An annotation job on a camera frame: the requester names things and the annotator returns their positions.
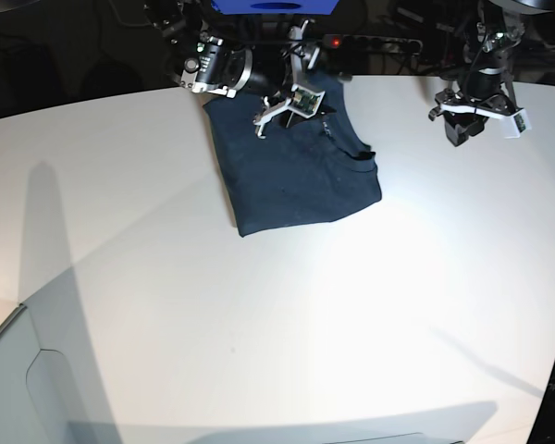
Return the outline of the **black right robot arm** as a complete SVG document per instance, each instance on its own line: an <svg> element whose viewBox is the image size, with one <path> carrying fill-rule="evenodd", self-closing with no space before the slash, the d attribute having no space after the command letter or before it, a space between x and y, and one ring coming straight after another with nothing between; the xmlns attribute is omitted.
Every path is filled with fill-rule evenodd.
<svg viewBox="0 0 555 444"><path fill-rule="evenodd" d="M234 31L222 28L208 15L212 6L204 1L144 2L145 16L169 48L173 82L195 94L258 96L262 105L253 124L260 139L275 119L290 128L333 113L326 91L309 79L323 46L310 32L312 18L264 36L259 18L243 16Z"/></svg>

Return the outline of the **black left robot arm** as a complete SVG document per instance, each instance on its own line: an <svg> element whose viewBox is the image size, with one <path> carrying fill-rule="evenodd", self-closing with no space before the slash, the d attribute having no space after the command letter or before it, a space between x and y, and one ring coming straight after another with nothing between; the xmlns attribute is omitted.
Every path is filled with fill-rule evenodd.
<svg viewBox="0 0 555 444"><path fill-rule="evenodd" d="M524 36L522 16L490 1L474 2L467 13L459 28L462 65L444 76L448 85L436 94L428 118L443 119L455 147L483 132L489 120L500 123L504 138L519 138L531 129L517 104L510 61Z"/></svg>

